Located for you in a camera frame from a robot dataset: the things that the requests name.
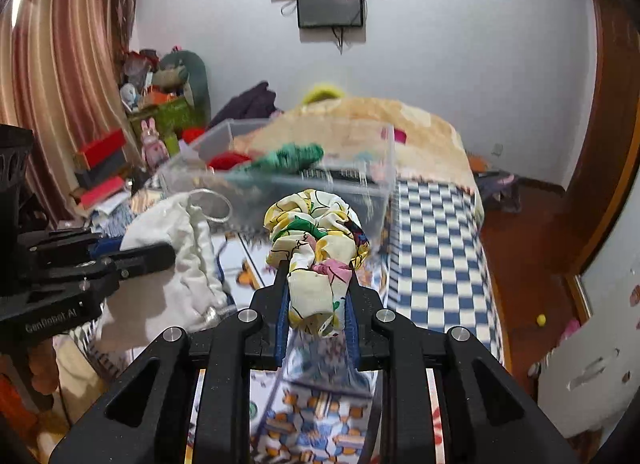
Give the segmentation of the white drawstring pouch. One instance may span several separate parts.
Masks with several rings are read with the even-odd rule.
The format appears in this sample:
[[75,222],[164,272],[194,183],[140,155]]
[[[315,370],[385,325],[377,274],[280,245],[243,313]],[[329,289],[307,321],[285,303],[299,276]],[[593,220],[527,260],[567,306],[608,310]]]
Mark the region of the white drawstring pouch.
[[94,343],[102,352],[148,346],[166,328],[204,330],[231,310],[218,276],[212,222],[226,222],[230,203],[213,191],[176,193],[150,207],[128,226],[120,248],[166,243],[175,261],[159,272],[128,278],[105,302]]

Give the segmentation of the clear plastic storage box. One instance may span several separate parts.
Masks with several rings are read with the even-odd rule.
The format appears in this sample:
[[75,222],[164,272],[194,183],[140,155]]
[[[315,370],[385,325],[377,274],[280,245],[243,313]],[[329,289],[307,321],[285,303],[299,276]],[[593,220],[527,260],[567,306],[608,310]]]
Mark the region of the clear plastic storage box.
[[163,164],[158,172],[167,195],[213,190],[230,203],[228,230],[262,233],[269,206],[280,198],[317,189],[340,196],[357,213],[361,228],[373,247],[382,242],[388,201],[395,187],[394,144],[382,153],[326,154],[303,174],[246,174],[216,168],[208,163],[221,154],[237,153],[232,140],[254,132],[268,120],[226,120],[188,144],[186,150]]

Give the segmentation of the yellow floral scrunchie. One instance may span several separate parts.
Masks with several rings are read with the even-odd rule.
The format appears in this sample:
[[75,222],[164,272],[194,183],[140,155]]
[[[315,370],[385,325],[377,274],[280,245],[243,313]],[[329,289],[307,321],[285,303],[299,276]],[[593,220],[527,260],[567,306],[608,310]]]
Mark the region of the yellow floral scrunchie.
[[307,189],[272,204],[264,227],[271,241],[266,263],[286,265],[292,328],[321,338],[343,332],[349,283],[370,254],[352,206],[336,194]]

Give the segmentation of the red box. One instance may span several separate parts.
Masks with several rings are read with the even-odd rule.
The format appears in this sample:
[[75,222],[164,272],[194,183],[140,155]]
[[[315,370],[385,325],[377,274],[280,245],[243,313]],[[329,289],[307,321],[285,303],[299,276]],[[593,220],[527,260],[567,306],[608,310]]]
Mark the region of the red box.
[[124,132],[117,128],[102,138],[85,144],[74,154],[75,169],[83,172],[95,168],[120,150],[125,143]]

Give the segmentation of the pink rabbit toy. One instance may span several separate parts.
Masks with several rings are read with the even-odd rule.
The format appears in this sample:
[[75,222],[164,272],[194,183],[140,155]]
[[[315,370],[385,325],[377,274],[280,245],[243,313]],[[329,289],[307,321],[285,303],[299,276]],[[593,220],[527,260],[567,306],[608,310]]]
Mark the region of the pink rabbit toy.
[[152,172],[155,172],[161,164],[168,160],[168,150],[160,138],[160,133],[156,129],[153,117],[141,123],[141,144],[143,161]]

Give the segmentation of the green cardboard box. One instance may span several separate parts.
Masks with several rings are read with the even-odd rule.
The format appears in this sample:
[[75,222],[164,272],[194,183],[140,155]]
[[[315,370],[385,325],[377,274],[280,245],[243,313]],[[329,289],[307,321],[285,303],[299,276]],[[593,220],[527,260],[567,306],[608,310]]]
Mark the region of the green cardboard box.
[[140,112],[128,115],[128,122],[138,146],[142,146],[142,123],[150,118],[154,118],[155,129],[160,134],[160,140],[165,143],[170,156],[180,152],[178,130],[204,128],[206,125],[204,112],[195,109],[183,97],[159,106],[148,106]]

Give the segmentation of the patterned colourful tablecloth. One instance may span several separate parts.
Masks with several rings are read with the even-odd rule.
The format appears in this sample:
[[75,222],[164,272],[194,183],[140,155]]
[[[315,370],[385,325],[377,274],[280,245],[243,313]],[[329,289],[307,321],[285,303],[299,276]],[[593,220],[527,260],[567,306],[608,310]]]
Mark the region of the patterned colourful tablecloth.
[[[472,200],[429,182],[397,187],[393,267],[413,294],[430,284],[489,281],[481,268],[457,269],[454,256],[480,250]],[[257,291],[250,310],[210,331],[159,337],[56,446],[55,463],[253,463],[250,372],[282,362],[286,342],[283,280]],[[506,369],[465,326],[446,332],[386,309],[352,281],[346,295],[346,348],[360,371],[382,375],[381,458],[385,463],[495,463],[500,430],[484,392]]]

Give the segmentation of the green knitted item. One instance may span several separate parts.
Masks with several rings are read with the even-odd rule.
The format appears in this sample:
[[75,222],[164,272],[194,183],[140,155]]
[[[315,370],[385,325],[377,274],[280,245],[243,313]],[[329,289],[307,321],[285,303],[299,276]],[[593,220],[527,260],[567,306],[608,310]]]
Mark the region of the green knitted item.
[[239,164],[233,170],[246,174],[295,175],[320,162],[323,155],[322,146],[317,143],[301,146],[287,143],[280,149],[271,151],[254,161]]

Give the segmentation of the green dinosaur plush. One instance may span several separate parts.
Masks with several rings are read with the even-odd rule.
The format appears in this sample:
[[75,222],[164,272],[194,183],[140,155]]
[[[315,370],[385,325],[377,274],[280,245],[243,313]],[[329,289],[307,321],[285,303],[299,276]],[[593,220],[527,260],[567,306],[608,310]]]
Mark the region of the green dinosaur plush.
[[189,50],[174,50],[165,54],[152,77],[152,84],[163,91],[180,91],[186,102],[204,116],[212,118],[208,79],[203,60]]

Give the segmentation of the dark purple clothing pile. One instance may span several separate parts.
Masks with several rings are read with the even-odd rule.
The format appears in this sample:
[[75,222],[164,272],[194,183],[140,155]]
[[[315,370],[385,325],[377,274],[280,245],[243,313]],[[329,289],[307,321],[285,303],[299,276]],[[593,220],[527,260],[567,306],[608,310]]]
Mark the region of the dark purple clothing pile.
[[208,123],[213,128],[225,120],[261,120],[277,111],[277,94],[267,82],[260,82],[233,97]]

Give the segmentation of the striped pink curtain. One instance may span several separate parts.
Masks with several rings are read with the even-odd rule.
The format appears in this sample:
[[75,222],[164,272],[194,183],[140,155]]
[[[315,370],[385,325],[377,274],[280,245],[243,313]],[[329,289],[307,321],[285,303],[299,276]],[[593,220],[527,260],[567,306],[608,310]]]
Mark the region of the striped pink curtain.
[[120,129],[141,156],[120,100],[136,0],[6,0],[1,13],[1,120],[35,137],[26,184],[53,221],[73,216],[75,154]]

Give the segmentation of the yellow fuzzy headband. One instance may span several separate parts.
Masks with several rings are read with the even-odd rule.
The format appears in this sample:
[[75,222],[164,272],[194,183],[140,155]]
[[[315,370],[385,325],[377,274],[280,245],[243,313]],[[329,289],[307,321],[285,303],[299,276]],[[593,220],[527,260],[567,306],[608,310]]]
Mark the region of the yellow fuzzy headband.
[[336,100],[345,97],[344,91],[337,86],[331,84],[319,84],[313,86],[308,91],[302,100],[303,106],[309,106],[310,104],[318,103],[326,100]]

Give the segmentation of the beige fleece blanket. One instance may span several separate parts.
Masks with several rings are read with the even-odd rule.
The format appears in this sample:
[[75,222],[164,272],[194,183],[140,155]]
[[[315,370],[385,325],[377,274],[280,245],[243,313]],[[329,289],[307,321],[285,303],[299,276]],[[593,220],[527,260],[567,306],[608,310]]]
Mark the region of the beige fleece blanket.
[[326,154],[382,153],[394,144],[401,180],[453,184],[471,195],[484,220],[480,190],[457,129],[440,116],[392,99],[346,97],[298,106],[235,137],[231,149],[265,154],[287,143],[318,143]]

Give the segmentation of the small black wall monitor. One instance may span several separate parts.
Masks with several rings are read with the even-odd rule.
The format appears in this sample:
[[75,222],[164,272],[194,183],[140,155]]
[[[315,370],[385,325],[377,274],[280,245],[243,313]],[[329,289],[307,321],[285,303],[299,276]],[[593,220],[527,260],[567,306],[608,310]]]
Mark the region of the small black wall monitor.
[[362,28],[364,0],[296,0],[299,28]]

